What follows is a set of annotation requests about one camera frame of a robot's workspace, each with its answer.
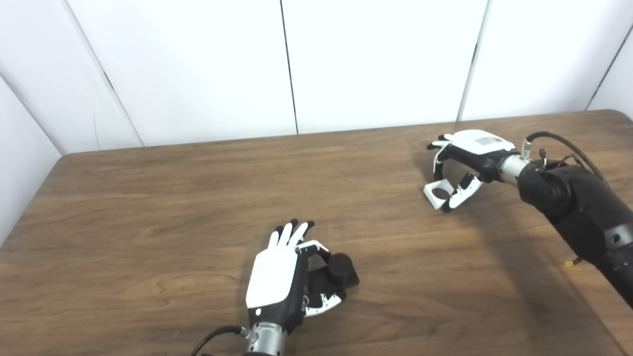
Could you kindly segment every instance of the white finger segment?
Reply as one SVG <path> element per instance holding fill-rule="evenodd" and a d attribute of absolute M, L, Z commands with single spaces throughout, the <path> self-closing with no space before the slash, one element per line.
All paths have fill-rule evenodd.
<path fill-rule="evenodd" d="M 290 233 L 292 233 L 292 224 L 289 222 L 284 226 L 284 230 L 281 232 L 281 237 L 279 237 L 279 246 L 288 245 L 288 240 L 290 240 Z"/>
<path fill-rule="evenodd" d="M 273 231 L 270 234 L 270 241 L 268 242 L 268 248 L 277 247 L 277 243 L 279 242 L 279 232 Z"/>
<path fill-rule="evenodd" d="M 297 231 L 295 231 L 292 237 L 290 238 L 290 241 L 288 242 L 288 246 L 295 247 L 301 242 L 303 242 L 303 235 L 306 234 L 307 230 L 308 230 L 307 222 L 304 222 L 303 224 L 299 225 L 299 227 L 297 228 Z"/>

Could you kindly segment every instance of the metal cylinder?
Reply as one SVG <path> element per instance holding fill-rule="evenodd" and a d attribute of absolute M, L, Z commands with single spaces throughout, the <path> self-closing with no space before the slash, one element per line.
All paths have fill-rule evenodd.
<path fill-rule="evenodd" d="M 281 325 L 272 322 L 258 322 L 253 325 L 246 351 L 283 356 L 287 336 L 288 333 Z"/>
<path fill-rule="evenodd" d="M 508 156 L 499 165 L 501 180 L 516 187 L 518 175 L 528 163 L 530 160 L 525 160 L 519 155 Z"/>

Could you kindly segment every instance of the wall seam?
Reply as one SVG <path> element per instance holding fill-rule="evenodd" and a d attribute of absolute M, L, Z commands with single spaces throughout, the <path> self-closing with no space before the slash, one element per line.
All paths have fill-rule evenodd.
<path fill-rule="evenodd" d="M 130 115 L 125 109 L 125 106 L 123 105 L 121 98 L 116 92 L 115 87 L 112 85 L 112 82 L 110 81 L 110 78 L 108 77 L 108 74 L 106 73 L 106 70 L 103 68 L 101 61 L 99 60 L 99 57 L 97 57 L 97 53 L 94 51 L 92 44 L 88 40 L 88 37 L 86 36 L 84 29 L 81 27 L 81 24 L 79 23 L 79 20 L 77 19 L 77 16 L 75 16 L 75 12 L 70 7 L 70 4 L 68 4 L 68 0 L 60 0 L 60 1 L 62 4 L 62 7 L 64 7 L 64 10 L 66 11 L 66 14 L 68 15 L 68 18 L 70 19 L 70 22 L 73 24 L 73 27 L 75 27 L 75 30 L 77 31 L 77 34 L 79 35 L 79 38 L 81 39 L 82 44 L 88 51 L 88 54 L 92 59 L 92 62 L 97 67 L 97 71 L 99 72 L 99 75 L 101 76 L 103 82 L 106 84 L 106 87 L 108 88 L 108 92 L 110 93 L 112 98 L 115 100 L 115 103 L 117 107 L 119 107 L 119 110 L 121 110 L 121 112 L 123 113 L 123 116 L 126 118 L 128 124 L 132 128 L 134 132 L 134 136 L 136 137 L 138 142 L 141 144 L 141 146 L 145 147 L 145 143 L 141 139 L 141 135 L 139 135 L 139 131 L 136 129 L 136 126 L 134 125 L 132 118 L 130 118 Z"/>
<path fill-rule="evenodd" d="M 468 76 L 466 77 L 466 84 L 464 84 L 464 91 L 461 95 L 460 108 L 457 111 L 456 122 L 461 121 L 461 117 L 464 114 L 466 107 L 466 101 L 468 100 L 468 92 L 470 92 L 470 84 L 472 83 L 473 75 L 475 73 L 475 67 L 477 66 L 477 59 L 479 58 L 479 52 L 481 50 L 481 42 L 484 39 L 484 33 L 486 32 L 486 26 L 488 24 L 488 18 L 490 16 L 490 10 L 492 8 L 492 0 L 486 2 L 486 8 L 484 10 L 484 16 L 481 19 L 481 26 L 479 27 L 479 34 L 477 35 L 477 42 L 475 43 L 475 49 L 473 50 L 473 57 L 470 60 L 470 68 L 468 69 Z"/>
<path fill-rule="evenodd" d="M 605 81 L 606 76 L 609 74 L 609 71 L 611 70 L 611 67 L 613 66 L 615 61 L 618 59 L 618 55 L 620 54 L 620 51 L 622 50 L 622 48 L 624 47 L 624 44 L 627 42 L 627 39 L 631 35 L 631 30 L 633 30 L 633 23 L 631 24 L 631 27 L 629 27 L 629 31 L 627 32 L 627 35 L 624 36 L 624 41 L 622 41 L 622 43 L 620 44 L 620 47 L 618 48 L 618 51 L 615 53 L 615 56 L 613 56 L 613 59 L 611 60 L 611 63 L 609 63 L 609 66 L 606 68 L 606 72 L 602 76 L 602 79 L 600 79 L 600 83 L 598 83 L 598 86 L 596 87 L 596 90 L 594 91 L 594 93 L 591 96 L 591 98 L 589 98 L 589 102 L 587 103 L 587 106 L 585 106 L 585 111 L 587 111 L 589 109 L 589 106 L 591 105 L 591 103 L 593 102 L 593 99 L 598 94 L 598 91 L 600 90 L 600 87 L 602 86 L 602 83 Z"/>

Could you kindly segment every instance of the robotic hand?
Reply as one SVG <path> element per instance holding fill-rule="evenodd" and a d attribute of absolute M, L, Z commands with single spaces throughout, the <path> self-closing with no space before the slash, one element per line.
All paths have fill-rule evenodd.
<path fill-rule="evenodd" d="M 446 134 L 428 145 L 428 149 L 439 148 L 433 166 L 433 176 L 436 180 L 424 187 L 424 193 L 435 209 L 441 208 L 450 212 L 466 199 L 471 197 L 483 183 L 492 181 L 503 182 L 501 162 L 508 157 L 518 155 L 514 144 L 481 130 L 464 130 L 453 135 Z M 444 162 L 454 159 L 474 170 L 466 173 L 456 189 L 444 179 L 442 169 Z M 434 189 L 446 191 L 450 198 L 444 200 L 433 194 Z"/>
<path fill-rule="evenodd" d="M 315 240 L 303 241 L 314 222 L 297 224 L 291 220 L 278 226 L 268 248 L 255 258 L 246 292 L 251 332 L 245 356 L 281 356 L 287 335 L 304 317 L 334 308 L 345 299 L 345 289 L 358 284 L 347 255 L 332 255 Z M 313 255 L 321 256 L 326 266 L 308 272 Z"/>
<path fill-rule="evenodd" d="M 541 159 L 531 160 L 532 141 L 538 137 L 556 139 L 575 154 L 560 161 L 548 160 L 541 149 Z M 540 211 L 576 253 L 574 264 L 586 260 L 595 265 L 633 308 L 633 212 L 578 147 L 549 132 L 527 136 L 521 152 L 512 143 L 482 130 L 459 131 L 439 139 L 428 146 L 439 148 L 434 160 L 436 181 L 424 189 L 436 209 L 450 212 L 484 182 L 516 186 L 521 200 Z M 456 189 L 442 176 L 443 163 L 450 158 L 473 169 Z M 568 165 L 569 158 L 578 165 Z M 434 189 L 443 189 L 450 197 L 439 199 Z"/>

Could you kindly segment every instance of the hand palm cover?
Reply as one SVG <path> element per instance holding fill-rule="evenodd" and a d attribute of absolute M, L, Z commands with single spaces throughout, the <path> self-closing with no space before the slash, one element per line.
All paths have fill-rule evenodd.
<path fill-rule="evenodd" d="M 344 289 L 358 284 L 358 277 L 347 255 L 336 254 L 316 240 L 304 242 L 307 232 L 314 222 L 298 225 L 297 220 L 278 226 L 270 235 L 268 248 L 257 254 L 253 264 L 251 279 L 246 292 L 246 307 L 249 323 L 276 324 L 284 333 L 290 333 L 301 325 L 304 317 L 322 314 L 345 299 Z M 308 259 L 319 255 L 327 264 L 324 269 L 347 261 L 343 274 L 348 278 L 344 283 L 309 283 L 317 280 L 319 270 L 308 272 Z"/>

